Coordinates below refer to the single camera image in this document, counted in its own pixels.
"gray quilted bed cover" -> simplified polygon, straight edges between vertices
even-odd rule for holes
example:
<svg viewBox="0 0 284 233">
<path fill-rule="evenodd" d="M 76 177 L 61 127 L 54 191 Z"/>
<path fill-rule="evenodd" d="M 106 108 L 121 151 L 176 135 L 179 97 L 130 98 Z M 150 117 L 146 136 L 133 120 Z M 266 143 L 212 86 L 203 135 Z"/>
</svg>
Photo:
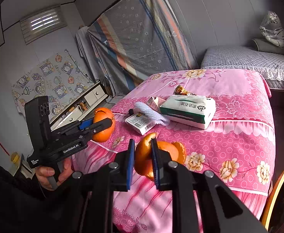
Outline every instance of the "gray quilted bed cover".
<svg viewBox="0 0 284 233">
<path fill-rule="evenodd" d="M 284 89 L 284 55 L 255 51 L 244 46 L 216 46 L 207 50 L 201 68 L 257 71 L 271 89 Z"/>
</svg>

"pink bedspread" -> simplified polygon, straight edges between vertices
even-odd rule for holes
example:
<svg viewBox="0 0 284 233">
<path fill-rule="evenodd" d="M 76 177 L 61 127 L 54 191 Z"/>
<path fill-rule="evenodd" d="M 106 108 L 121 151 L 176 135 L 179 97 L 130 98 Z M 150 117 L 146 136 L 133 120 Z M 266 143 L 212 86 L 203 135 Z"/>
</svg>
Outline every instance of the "pink bedspread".
<svg viewBox="0 0 284 233">
<path fill-rule="evenodd" d="M 182 142 L 189 170 L 213 170 L 259 218 L 273 175 L 275 135 L 268 100 L 271 93 L 254 71 L 189 70 L 152 75 L 112 108 L 117 122 L 110 139 L 101 144 L 90 141 L 73 156 L 75 170 L 97 171 L 113 161 L 117 152 L 126 150 L 130 138 L 138 143 L 142 136 L 124 122 L 128 110 L 150 96 L 167 98 L 178 84 L 215 99 L 216 113 L 209 127 L 200 130 L 171 122 L 167 127 L 156 125 L 148 133 L 156 132 L 158 140 Z M 125 232 L 172 232 L 172 193 L 157 191 L 152 181 L 136 172 L 132 183 L 129 192 L 114 194 L 114 224 Z"/>
</svg>

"white cabinet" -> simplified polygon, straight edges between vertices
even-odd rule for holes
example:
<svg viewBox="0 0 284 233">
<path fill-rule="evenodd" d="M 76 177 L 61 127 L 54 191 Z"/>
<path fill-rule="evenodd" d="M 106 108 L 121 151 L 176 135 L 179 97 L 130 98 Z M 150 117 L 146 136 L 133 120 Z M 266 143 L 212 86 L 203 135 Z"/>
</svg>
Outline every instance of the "white cabinet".
<svg viewBox="0 0 284 233">
<path fill-rule="evenodd" d="M 97 83 L 93 88 L 80 95 L 80 97 L 67 106 L 66 109 L 62 110 L 59 117 L 51 123 L 51 130 L 55 130 L 76 120 L 83 120 L 106 97 L 107 94 L 103 91 L 101 85 Z M 81 107 L 77 105 L 81 101 L 87 102 L 87 110 L 82 110 Z M 71 113 L 66 114 L 72 107 L 75 107 L 75 109 Z"/>
<path fill-rule="evenodd" d="M 89 107 L 92 106 L 98 99 L 94 95 L 93 91 L 90 91 L 87 95 L 85 95 L 85 100 L 87 101 Z"/>
<path fill-rule="evenodd" d="M 101 88 L 101 86 L 97 86 L 94 90 L 93 90 L 94 95 L 96 96 L 97 99 L 100 99 L 103 95 L 105 95 L 103 89 Z"/>
</svg>

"pillow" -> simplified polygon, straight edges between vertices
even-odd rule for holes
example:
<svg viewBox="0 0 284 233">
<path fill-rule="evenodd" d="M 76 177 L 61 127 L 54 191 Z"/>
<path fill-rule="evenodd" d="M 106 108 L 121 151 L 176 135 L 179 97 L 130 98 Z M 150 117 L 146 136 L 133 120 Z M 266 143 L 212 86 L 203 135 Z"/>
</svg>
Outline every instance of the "pillow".
<svg viewBox="0 0 284 233">
<path fill-rule="evenodd" d="M 267 41 L 265 38 L 254 38 L 252 39 L 251 44 L 256 51 L 271 52 L 284 55 L 284 47 L 277 47 Z"/>
<path fill-rule="evenodd" d="M 284 47 L 284 29 L 277 14 L 268 11 L 259 29 L 270 43 L 278 47 Z"/>
</svg>

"bed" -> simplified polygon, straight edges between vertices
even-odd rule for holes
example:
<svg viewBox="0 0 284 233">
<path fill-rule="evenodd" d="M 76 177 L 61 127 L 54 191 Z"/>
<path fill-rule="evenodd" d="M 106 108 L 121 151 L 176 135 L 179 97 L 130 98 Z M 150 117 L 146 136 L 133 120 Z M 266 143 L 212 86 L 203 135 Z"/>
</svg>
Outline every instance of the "bed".
<svg viewBox="0 0 284 233">
<path fill-rule="evenodd" d="M 271 89 L 284 90 L 284 55 L 255 51 L 244 46 L 216 46 L 207 50 L 201 68 L 257 71 Z"/>
<path fill-rule="evenodd" d="M 275 134 L 268 100 L 271 93 L 255 71 L 201 69 L 152 75 L 112 108 L 116 127 L 111 137 L 104 143 L 89 141 L 86 149 L 73 155 L 74 169 L 97 171 L 126 150 L 130 138 L 137 144 L 142 136 L 124 122 L 128 110 L 150 96 L 166 99 L 179 84 L 215 99 L 216 113 L 210 125 L 200 130 L 171 122 L 166 127 L 156 125 L 149 132 L 156 132 L 158 140 L 182 142 L 187 168 L 213 170 L 259 218 L 273 175 Z M 131 190 L 114 193 L 113 223 L 121 232 L 172 232 L 171 201 L 171 191 L 157 191 L 151 180 L 134 171 Z"/>
</svg>

